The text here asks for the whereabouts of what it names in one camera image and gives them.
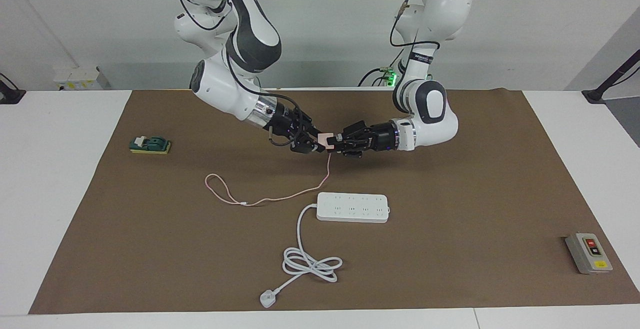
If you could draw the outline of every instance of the black stand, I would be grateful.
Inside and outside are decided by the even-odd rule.
[[[640,50],[637,50],[631,58],[627,59],[624,64],[618,67],[615,70],[615,73],[611,74],[609,78],[607,78],[601,85],[594,90],[583,90],[582,95],[587,99],[587,101],[591,104],[604,104],[604,100],[602,99],[602,95],[607,89],[611,88],[618,79],[622,78],[625,73],[627,73],[637,62],[640,61]]]
[[[0,93],[4,95],[4,98],[0,99],[0,104],[18,104],[26,92],[20,89],[13,90],[0,80]]]

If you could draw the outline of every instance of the pink cable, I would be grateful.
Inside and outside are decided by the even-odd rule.
[[[279,202],[281,200],[286,200],[286,199],[292,199],[294,197],[297,197],[298,195],[304,194],[304,193],[308,193],[308,192],[312,192],[314,190],[318,190],[320,189],[320,187],[322,187],[322,185],[327,181],[327,179],[329,179],[329,163],[331,163],[331,153],[329,153],[329,158],[327,158],[326,160],[326,176],[324,177],[324,179],[322,179],[322,181],[320,181],[320,184],[318,184],[317,187],[313,187],[313,188],[308,188],[306,190],[302,190],[300,192],[297,192],[293,195],[289,195],[289,196],[285,196],[285,197],[277,197],[275,199],[272,199],[270,197],[265,197],[265,199],[260,199],[258,201],[256,201],[253,204],[249,204],[246,201],[238,201],[235,199],[235,197],[233,197],[231,195],[231,192],[229,191],[229,186],[227,186],[227,183],[225,183],[225,180],[222,179],[221,176],[219,176],[218,174],[215,174],[214,172],[212,172],[211,174],[207,175],[206,178],[204,178],[204,185],[206,186],[206,188],[208,188],[208,190],[211,191],[211,193],[213,193],[213,195],[215,195],[215,197],[217,197],[218,199],[220,199],[220,201],[227,203],[231,206],[243,206],[243,207],[253,207],[253,206],[257,206],[258,204],[262,203],[262,202]],[[224,185],[224,188],[226,189],[226,195],[228,195],[229,199],[233,200],[233,201],[229,201],[226,200],[224,198],[222,198],[220,195],[218,195],[218,193],[213,190],[213,188],[211,188],[211,186],[209,185],[209,179],[211,177],[215,177],[218,178],[220,180],[220,182],[222,182],[222,185]]]

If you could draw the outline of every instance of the power socket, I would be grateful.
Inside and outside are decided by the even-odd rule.
[[[389,212],[387,197],[381,194],[321,192],[315,216],[329,222],[386,223]]]

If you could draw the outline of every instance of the yellow base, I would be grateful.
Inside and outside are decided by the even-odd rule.
[[[169,144],[166,146],[165,151],[136,150],[136,149],[129,149],[129,150],[135,154],[168,154],[169,149],[171,149],[171,142],[169,142]]]

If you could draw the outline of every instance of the green light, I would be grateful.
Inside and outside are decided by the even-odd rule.
[[[389,78],[386,79],[386,86],[396,86],[398,75],[391,70]]]

